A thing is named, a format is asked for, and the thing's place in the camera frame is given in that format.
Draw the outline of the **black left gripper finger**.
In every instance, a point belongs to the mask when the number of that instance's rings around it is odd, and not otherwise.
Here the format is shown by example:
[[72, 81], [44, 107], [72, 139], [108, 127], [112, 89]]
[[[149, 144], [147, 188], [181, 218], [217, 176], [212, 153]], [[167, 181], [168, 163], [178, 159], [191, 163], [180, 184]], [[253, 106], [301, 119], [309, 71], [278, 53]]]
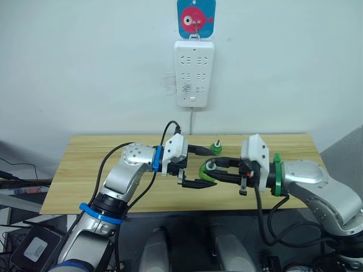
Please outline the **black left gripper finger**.
[[217, 183], [214, 181], [209, 181], [204, 179], [194, 179], [194, 180], [182, 179], [181, 185], [183, 188], [205, 189], [216, 186]]
[[188, 153], [193, 153], [197, 156], [214, 156], [215, 152], [210, 148], [206, 148], [204, 146], [196, 146], [189, 144], [188, 145]]

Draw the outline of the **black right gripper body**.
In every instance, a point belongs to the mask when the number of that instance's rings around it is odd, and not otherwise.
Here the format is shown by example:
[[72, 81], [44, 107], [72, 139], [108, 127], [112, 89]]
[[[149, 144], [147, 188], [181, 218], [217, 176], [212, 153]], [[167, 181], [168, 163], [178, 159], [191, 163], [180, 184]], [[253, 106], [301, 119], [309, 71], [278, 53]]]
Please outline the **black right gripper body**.
[[239, 174], [241, 176], [239, 194], [247, 195], [247, 188], [259, 187], [261, 167], [257, 161], [241, 160]]

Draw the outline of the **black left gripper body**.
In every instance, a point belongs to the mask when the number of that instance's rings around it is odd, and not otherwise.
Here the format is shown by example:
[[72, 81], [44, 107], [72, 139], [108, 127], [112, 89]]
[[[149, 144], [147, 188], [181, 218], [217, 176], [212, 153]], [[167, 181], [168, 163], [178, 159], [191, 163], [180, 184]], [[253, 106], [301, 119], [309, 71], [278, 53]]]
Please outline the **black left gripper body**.
[[187, 167], [187, 158], [179, 162], [170, 162], [167, 166], [167, 174], [176, 176], [178, 184], [184, 184], [186, 180], [185, 169]]

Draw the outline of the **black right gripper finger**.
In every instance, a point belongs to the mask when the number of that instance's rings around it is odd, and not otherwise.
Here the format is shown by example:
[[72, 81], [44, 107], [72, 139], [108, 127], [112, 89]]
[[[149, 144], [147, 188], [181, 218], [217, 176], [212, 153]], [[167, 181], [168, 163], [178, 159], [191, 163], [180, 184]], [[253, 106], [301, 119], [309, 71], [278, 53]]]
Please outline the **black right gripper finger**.
[[211, 161], [213, 161], [217, 167], [222, 167], [222, 168], [230, 168], [230, 167], [239, 168], [240, 166], [239, 158], [215, 157], [211, 158]]
[[227, 182], [231, 184], [241, 184], [242, 177], [238, 174], [228, 173], [223, 170], [212, 170], [211, 177], [221, 182]]

